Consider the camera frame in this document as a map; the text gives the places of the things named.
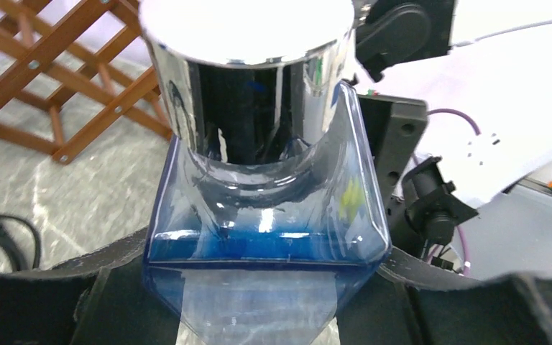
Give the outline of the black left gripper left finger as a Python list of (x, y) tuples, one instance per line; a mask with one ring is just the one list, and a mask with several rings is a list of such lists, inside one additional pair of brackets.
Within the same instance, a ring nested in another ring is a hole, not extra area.
[(174, 344), (179, 318), (142, 284), (146, 233), (49, 270), (0, 274), (0, 344)]

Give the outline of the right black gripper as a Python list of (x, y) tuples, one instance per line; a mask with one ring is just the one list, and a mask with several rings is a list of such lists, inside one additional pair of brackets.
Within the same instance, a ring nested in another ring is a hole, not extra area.
[[(451, 50), (455, 0), (353, 1), (356, 59), (374, 81), (401, 63), (445, 56)], [(385, 204), (427, 127), (425, 101), (360, 95), (359, 104)]]

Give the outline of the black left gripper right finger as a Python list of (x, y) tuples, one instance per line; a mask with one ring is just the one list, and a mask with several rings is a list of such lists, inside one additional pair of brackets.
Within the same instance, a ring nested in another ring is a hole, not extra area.
[(482, 282), (394, 248), (336, 320), (342, 344), (552, 344), (552, 272)]

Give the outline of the blue Blue Dash bottle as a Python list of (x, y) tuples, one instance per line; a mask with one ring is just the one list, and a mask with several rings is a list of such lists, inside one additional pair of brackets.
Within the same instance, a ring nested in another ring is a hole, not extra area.
[(145, 286), (205, 344), (310, 344), (390, 253), (352, 1), (142, 1), (174, 132)]

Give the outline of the brown wooden wine rack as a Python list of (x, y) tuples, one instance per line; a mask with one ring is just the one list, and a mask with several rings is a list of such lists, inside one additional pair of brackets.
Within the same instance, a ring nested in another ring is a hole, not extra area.
[[(0, 110), (20, 101), (43, 111), (52, 138), (0, 123), (0, 139), (63, 165), (122, 117), (170, 139), (154, 69), (132, 78), (111, 65), (141, 34), (139, 2), (80, 1), (54, 24), (40, 17), (46, 7), (46, 1), (0, 1)], [(77, 94), (102, 108), (66, 139), (60, 113)]]

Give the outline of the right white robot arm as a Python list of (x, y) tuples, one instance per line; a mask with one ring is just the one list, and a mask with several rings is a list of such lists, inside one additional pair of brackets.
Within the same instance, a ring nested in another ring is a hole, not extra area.
[(451, 51), (358, 72), (360, 93), (426, 101), (417, 153), (441, 157), (455, 196), (473, 208), (552, 161), (552, 1), (456, 1)]

